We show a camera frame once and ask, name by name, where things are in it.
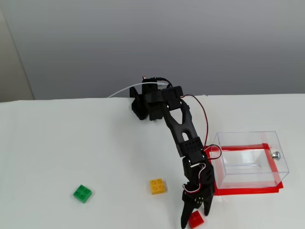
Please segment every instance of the red base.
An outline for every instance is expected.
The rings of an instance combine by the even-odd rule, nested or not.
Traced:
[[[200,224],[203,224],[204,220],[202,219],[199,211],[195,211],[191,214],[188,222],[189,222],[191,229],[193,229],[193,228],[199,226]]]
[[[275,165],[274,160],[270,157],[270,147],[268,144],[261,145],[251,145],[251,146],[226,146],[222,147],[222,151],[236,151],[236,150],[249,150],[249,149],[264,149],[266,152],[266,156],[270,165],[270,168],[273,172],[278,172],[277,167]],[[261,188],[224,188],[218,189],[216,183],[215,186],[215,196],[225,196],[225,195],[241,195],[241,194],[264,194],[264,193],[277,193],[279,189],[283,188],[282,182],[278,183],[276,187],[261,187]]]

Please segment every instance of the red wire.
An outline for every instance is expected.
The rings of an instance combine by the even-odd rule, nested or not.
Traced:
[[[191,96],[191,97],[193,97],[195,100],[197,100],[197,102],[200,104],[200,106],[201,106],[202,109],[203,109],[204,116],[205,116],[205,120],[206,120],[206,135],[205,135],[205,141],[204,141],[204,145],[203,145],[203,148],[205,148],[206,141],[207,141],[207,139],[208,139],[208,133],[209,133],[209,123],[208,123],[208,118],[207,118],[207,116],[206,116],[205,109],[204,109],[204,107],[202,106],[201,102],[199,102],[199,100],[198,100],[195,96],[193,96],[193,95],[191,95],[191,94],[186,94],[186,95],[182,96],[181,98],[184,98],[184,97],[186,97],[186,96]]]
[[[186,94],[184,96],[182,96],[181,98],[184,98],[186,96],[191,96],[193,97],[195,100],[197,100],[197,102],[200,104],[200,106],[202,107],[203,109],[203,112],[204,112],[204,116],[205,116],[205,120],[206,120],[206,135],[205,135],[205,141],[204,141],[204,146],[203,146],[203,150],[205,150],[205,146],[206,146],[206,141],[208,139],[208,133],[209,133],[209,123],[208,123],[208,118],[206,116],[206,112],[205,112],[205,109],[204,107],[202,106],[201,102],[199,102],[199,100],[194,96],[194,95],[191,95],[191,94]],[[221,148],[219,146],[217,146],[219,149],[220,149],[220,155],[218,157],[210,157],[208,158],[208,160],[215,160],[215,159],[218,159],[221,157],[222,155],[222,151],[221,151]]]

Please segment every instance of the white cable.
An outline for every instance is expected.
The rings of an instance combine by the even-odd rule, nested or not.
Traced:
[[[134,86],[137,86],[137,85],[148,84],[148,83],[154,83],[154,84],[158,84],[158,85],[168,85],[167,83],[159,83],[159,82],[137,83],[137,84],[128,86],[128,87],[126,87],[126,88],[124,88],[124,89],[122,89],[122,90],[119,90],[118,92],[116,92],[116,93],[114,93],[114,94],[108,96],[107,98],[111,98],[111,97],[113,97],[114,95],[116,95],[117,93],[120,93],[120,92],[122,92],[122,91],[124,91],[124,90],[126,90],[126,89],[128,89],[128,88],[131,88],[131,87],[134,87]]]
[[[199,171],[199,174],[198,174],[199,181],[200,181],[200,174],[201,174],[202,171],[204,171],[204,169],[205,169],[205,167],[206,167],[206,164],[205,164],[205,163],[200,163],[200,164],[199,164],[199,167],[200,167],[200,165],[204,165],[204,166],[202,166],[202,167],[201,167],[202,169]],[[198,187],[196,190],[193,190],[193,191],[187,190],[187,189],[185,188],[185,185],[182,185],[182,187],[183,187],[183,189],[184,189],[186,192],[188,192],[188,193],[195,193],[195,192],[198,192],[198,191],[200,190],[200,188],[201,188],[201,183],[199,183],[199,187]]]

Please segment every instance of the lego brick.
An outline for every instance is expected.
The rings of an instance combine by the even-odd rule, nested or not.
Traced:
[[[189,222],[190,228],[193,229],[193,228],[199,226],[200,224],[203,224],[204,220],[202,219],[199,211],[195,211],[191,214],[188,222]]]
[[[74,197],[77,198],[80,202],[86,203],[88,198],[91,196],[92,192],[90,189],[86,188],[83,185],[80,185],[78,189],[74,192]]]
[[[162,179],[151,180],[150,184],[153,195],[165,192],[165,187]]]

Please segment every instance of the green lego brick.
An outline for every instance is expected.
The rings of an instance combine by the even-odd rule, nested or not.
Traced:
[[[80,202],[86,203],[87,199],[91,196],[92,192],[90,189],[86,188],[84,185],[78,187],[74,192],[74,197],[77,198]]]

